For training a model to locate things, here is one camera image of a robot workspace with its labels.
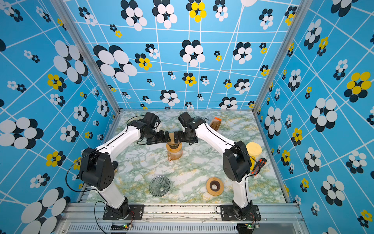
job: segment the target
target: metal vent grille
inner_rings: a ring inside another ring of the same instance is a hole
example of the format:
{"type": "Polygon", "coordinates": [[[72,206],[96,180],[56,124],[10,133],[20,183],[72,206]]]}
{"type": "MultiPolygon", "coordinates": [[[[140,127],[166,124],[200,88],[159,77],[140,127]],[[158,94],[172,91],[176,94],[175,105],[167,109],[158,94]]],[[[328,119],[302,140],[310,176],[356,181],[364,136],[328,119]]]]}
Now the metal vent grille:
{"type": "MultiPolygon", "coordinates": [[[[126,231],[110,231],[111,225],[100,225],[107,233],[123,233],[126,231]]],[[[129,233],[237,233],[236,224],[175,224],[175,223],[138,223],[134,224],[129,233]]],[[[71,224],[68,234],[102,233],[97,225],[92,223],[71,224]]]]}

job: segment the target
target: wooden ring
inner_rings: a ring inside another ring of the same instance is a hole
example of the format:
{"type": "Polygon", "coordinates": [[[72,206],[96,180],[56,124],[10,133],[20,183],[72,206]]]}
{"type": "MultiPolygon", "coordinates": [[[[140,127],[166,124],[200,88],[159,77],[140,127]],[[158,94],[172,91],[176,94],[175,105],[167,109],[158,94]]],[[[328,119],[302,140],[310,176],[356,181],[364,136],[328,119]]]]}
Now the wooden ring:
{"type": "Polygon", "coordinates": [[[209,194],[213,196],[219,196],[223,192],[223,183],[217,177],[209,178],[209,180],[206,182],[206,189],[209,194]]]}

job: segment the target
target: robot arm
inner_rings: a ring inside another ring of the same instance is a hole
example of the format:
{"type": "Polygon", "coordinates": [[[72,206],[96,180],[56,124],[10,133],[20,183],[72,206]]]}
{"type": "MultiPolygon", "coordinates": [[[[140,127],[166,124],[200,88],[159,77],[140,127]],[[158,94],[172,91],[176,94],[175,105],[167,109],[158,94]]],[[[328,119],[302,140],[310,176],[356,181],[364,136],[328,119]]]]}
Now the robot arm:
{"type": "Polygon", "coordinates": [[[128,200],[114,184],[114,170],[118,163],[116,157],[131,143],[146,138],[147,145],[170,141],[169,133],[159,131],[160,119],[147,112],[143,119],[133,120],[128,127],[96,149],[83,151],[79,177],[98,191],[106,201],[106,211],[118,219],[128,214],[128,200]]]}
{"type": "Polygon", "coordinates": [[[174,133],[175,142],[195,143],[202,139],[223,156],[223,170],[233,184],[235,215],[239,219],[246,219],[252,206],[252,200],[248,198],[246,178],[255,176],[265,165],[266,159],[260,159],[251,171],[252,162],[242,141],[229,140],[207,125],[204,119],[192,118],[187,112],[181,114],[178,119],[184,130],[174,133]]]}

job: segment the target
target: marble tabletop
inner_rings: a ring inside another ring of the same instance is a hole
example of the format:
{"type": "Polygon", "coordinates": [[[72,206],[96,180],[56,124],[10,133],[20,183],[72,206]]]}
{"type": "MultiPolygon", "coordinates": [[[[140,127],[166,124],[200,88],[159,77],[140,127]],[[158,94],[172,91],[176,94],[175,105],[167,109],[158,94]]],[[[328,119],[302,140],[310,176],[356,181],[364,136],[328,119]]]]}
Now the marble tabletop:
{"type": "MultiPolygon", "coordinates": [[[[161,120],[161,130],[174,132],[181,130],[178,116],[182,110],[150,111],[161,120]]],[[[126,128],[126,121],[133,116],[144,115],[146,111],[124,111],[115,134],[126,128]]],[[[222,119],[218,132],[230,140],[256,142],[262,147],[259,158],[268,159],[267,164],[255,177],[249,177],[249,194],[254,203],[285,203],[280,185],[269,160],[269,155],[261,138],[251,111],[189,111],[191,117],[200,116],[210,121],[214,117],[222,119]]],[[[223,172],[222,156],[205,141],[189,146],[183,143],[181,158],[168,161],[166,143],[137,145],[132,143],[117,158],[118,172],[114,182],[130,203],[231,203],[233,187],[231,180],[223,172]],[[158,175],[170,180],[170,190],[163,197],[154,197],[149,192],[150,181],[158,175]],[[219,196],[207,192],[206,182],[218,177],[224,184],[219,196]]],[[[91,191],[87,202],[102,198],[91,191]]]]}

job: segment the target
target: blue patterned wall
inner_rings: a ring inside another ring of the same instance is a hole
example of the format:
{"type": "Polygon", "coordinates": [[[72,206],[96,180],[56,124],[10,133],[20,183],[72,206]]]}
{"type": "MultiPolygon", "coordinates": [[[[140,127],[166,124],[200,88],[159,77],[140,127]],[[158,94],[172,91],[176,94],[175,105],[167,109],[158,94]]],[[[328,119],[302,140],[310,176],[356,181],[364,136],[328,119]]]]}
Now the blue patterned wall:
{"type": "Polygon", "coordinates": [[[310,233],[374,233],[373,13],[314,0],[255,113],[310,233]]]}
{"type": "Polygon", "coordinates": [[[50,233],[114,113],[49,1],[0,9],[0,233],[50,233]]]}
{"type": "Polygon", "coordinates": [[[64,2],[124,109],[252,108],[300,4],[64,2]]]}

